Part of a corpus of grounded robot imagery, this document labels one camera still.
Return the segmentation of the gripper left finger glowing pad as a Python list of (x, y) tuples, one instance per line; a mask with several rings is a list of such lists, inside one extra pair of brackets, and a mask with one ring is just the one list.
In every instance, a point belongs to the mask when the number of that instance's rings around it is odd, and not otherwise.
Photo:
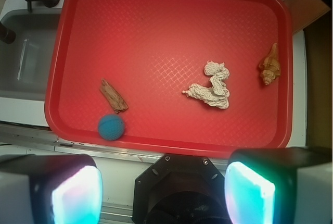
[(88, 155), (1, 156), (1, 223), (98, 223), (102, 200)]

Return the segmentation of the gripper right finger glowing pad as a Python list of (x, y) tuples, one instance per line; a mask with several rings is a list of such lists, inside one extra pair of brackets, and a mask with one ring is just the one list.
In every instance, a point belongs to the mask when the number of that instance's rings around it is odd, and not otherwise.
[(238, 149), (224, 184), (232, 223), (332, 223), (330, 148)]

